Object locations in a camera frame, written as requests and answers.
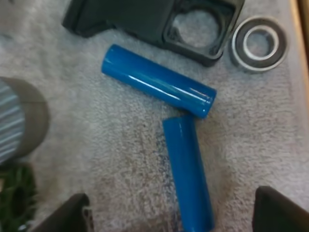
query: black object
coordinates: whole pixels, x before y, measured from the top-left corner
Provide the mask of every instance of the black object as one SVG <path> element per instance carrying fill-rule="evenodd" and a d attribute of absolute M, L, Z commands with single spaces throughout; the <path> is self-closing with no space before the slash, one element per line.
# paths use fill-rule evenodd
<path fill-rule="evenodd" d="M 75 194 L 32 232 L 88 232 L 85 206 L 89 206 L 88 196 Z"/>
<path fill-rule="evenodd" d="M 309 213 L 267 186 L 255 193 L 253 232 L 309 232 Z"/>
<path fill-rule="evenodd" d="M 90 37 L 104 30 L 123 29 L 155 46 L 171 50 L 205 66 L 223 54 L 245 0 L 72 0 L 62 25 L 74 34 Z M 219 36 L 206 47 L 186 44 L 172 23 L 192 10 L 213 14 Z"/>

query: green object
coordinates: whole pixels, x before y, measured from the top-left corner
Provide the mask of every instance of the green object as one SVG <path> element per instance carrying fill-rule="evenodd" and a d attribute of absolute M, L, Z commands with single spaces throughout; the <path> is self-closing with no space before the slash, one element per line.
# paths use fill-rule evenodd
<path fill-rule="evenodd" d="M 0 232 L 26 231 L 35 214 L 36 187 L 31 167 L 0 167 Z"/>

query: gray cylindrical object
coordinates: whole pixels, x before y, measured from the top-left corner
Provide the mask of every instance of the gray cylindrical object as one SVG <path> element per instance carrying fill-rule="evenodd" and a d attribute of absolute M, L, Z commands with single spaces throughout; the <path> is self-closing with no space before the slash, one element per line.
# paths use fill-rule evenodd
<path fill-rule="evenodd" d="M 43 95 L 26 81 L 0 77 L 0 164 L 33 151 L 48 126 Z"/>

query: blue battery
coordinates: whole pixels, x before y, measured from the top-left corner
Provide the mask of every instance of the blue battery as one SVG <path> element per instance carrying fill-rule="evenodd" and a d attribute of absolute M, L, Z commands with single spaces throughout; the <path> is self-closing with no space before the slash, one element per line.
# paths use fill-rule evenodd
<path fill-rule="evenodd" d="M 185 232 L 209 232 L 213 212 L 192 115 L 163 121 L 170 165 Z"/>
<path fill-rule="evenodd" d="M 200 118 L 207 116 L 217 93 L 211 87 L 117 45 L 107 51 L 102 73 Z"/>

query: black rubber seal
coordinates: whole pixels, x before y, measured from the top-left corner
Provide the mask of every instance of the black rubber seal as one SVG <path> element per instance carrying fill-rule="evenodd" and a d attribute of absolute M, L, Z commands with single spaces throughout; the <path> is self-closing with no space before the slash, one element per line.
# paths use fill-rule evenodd
<path fill-rule="evenodd" d="M 243 50 L 243 42 L 246 34 L 249 30 L 258 25 L 265 25 L 274 29 L 279 38 L 279 47 L 277 51 L 273 56 L 265 60 L 251 59 L 246 55 L 245 51 Z M 247 65 L 259 69 L 271 67 L 275 65 L 278 61 L 280 61 L 284 56 L 288 45 L 285 32 L 282 30 L 282 28 L 277 23 L 266 18 L 257 18 L 245 23 L 238 31 L 235 43 L 236 52 L 239 58 Z"/>

